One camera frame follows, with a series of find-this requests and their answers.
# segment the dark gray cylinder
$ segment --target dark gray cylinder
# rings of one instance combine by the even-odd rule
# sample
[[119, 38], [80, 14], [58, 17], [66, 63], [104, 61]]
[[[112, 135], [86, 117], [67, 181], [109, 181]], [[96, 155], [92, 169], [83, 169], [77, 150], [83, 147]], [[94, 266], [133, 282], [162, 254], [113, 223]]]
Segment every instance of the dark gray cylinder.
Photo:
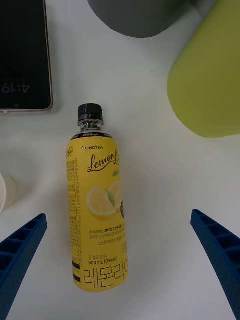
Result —
[[134, 38], [153, 37], [176, 18], [187, 0], [88, 0], [112, 30]]

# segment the bottle neck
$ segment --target bottle neck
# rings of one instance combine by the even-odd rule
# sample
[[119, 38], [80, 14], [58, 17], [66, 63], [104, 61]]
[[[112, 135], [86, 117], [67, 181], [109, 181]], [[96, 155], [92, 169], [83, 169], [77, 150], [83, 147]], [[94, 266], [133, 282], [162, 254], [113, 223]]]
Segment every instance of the bottle neck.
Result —
[[92, 120], [86, 119], [78, 123], [78, 126], [81, 128], [81, 131], [85, 131], [85, 130], [102, 131], [103, 125], [104, 125], [103, 121], [96, 120], [96, 119], [92, 119]]

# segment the white paper cup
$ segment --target white paper cup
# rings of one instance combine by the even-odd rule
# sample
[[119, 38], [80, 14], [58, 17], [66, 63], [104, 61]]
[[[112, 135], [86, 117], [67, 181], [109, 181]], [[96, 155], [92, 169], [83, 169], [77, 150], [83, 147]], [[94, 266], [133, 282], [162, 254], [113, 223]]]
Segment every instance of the white paper cup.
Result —
[[0, 173], [0, 215], [16, 200], [16, 184], [9, 175]]

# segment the yellow label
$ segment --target yellow label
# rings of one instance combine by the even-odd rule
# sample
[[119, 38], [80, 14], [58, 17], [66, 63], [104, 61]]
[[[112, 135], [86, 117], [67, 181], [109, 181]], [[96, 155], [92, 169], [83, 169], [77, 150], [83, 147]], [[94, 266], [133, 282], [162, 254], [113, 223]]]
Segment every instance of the yellow label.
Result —
[[128, 277], [119, 151], [106, 133], [80, 133], [67, 152], [73, 278], [101, 292]]

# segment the phone screen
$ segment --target phone screen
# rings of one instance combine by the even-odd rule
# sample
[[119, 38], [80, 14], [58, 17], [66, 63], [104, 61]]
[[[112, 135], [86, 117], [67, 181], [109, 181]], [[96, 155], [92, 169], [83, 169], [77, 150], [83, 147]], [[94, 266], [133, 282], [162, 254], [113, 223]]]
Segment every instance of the phone screen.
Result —
[[52, 104], [45, 0], [0, 1], [0, 110]]

